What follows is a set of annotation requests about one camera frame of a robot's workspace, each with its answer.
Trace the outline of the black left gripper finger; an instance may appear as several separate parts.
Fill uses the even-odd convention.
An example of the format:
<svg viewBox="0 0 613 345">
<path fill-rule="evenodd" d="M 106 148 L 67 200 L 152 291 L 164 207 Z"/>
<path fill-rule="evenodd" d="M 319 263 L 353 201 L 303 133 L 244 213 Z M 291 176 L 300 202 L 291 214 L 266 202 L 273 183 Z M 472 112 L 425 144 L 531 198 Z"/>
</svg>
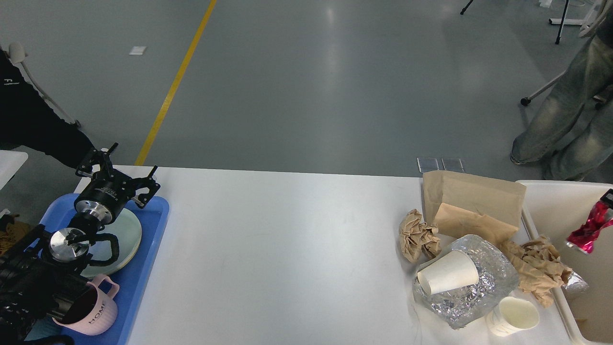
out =
<svg viewBox="0 0 613 345">
<path fill-rule="evenodd" d="M 132 200 L 140 209 L 144 209 L 161 188 L 154 178 L 158 168 L 158 166 L 153 166 L 147 176 L 131 178 L 127 182 L 128 199 Z"/>
<path fill-rule="evenodd" d="M 77 166 L 75 175 L 90 178 L 91 181 L 116 182 L 118 175 L 110 155 L 118 145 L 118 142 L 115 142 L 106 150 L 91 149 Z"/>
</svg>

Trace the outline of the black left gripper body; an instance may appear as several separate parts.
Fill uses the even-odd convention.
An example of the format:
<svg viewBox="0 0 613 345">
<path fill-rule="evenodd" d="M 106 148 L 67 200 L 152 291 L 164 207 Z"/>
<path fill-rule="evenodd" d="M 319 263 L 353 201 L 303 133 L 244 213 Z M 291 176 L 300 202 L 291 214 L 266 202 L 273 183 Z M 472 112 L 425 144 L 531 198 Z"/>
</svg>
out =
<svg viewBox="0 0 613 345">
<path fill-rule="evenodd" d="M 88 215 L 101 225 L 113 223 L 127 202 L 136 195 L 131 180 L 125 174 L 94 174 L 75 199 L 77 214 Z"/>
</svg>

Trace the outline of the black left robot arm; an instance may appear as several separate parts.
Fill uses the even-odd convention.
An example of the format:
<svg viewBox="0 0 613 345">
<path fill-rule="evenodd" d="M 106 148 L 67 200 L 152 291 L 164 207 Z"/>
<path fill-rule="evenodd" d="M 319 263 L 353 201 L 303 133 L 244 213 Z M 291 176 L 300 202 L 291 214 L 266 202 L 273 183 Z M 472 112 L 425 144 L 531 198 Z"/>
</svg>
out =
<svg viewBox="0 0 613 345">
<path fill-rule="evenodd" d="M 120 286 L 106 274 L 92 279 L 88 266 L 107 267 L 120 257 L 120 240 L 105 233 L 129 201 L 143 209 L 160 189 L 157 166 L 133 178 L 113 167 L 106 151 L 92 149 L 75 170 L 90 183 L 74 201 L 75 215 L 53 233 L 37 225 L 1 256 L 1 343 L 3 345 L 72 345 L 65 334 L 27 340 L 45 316 L 61 327 L 97 336 L 115 323 Z"/>
</svg>

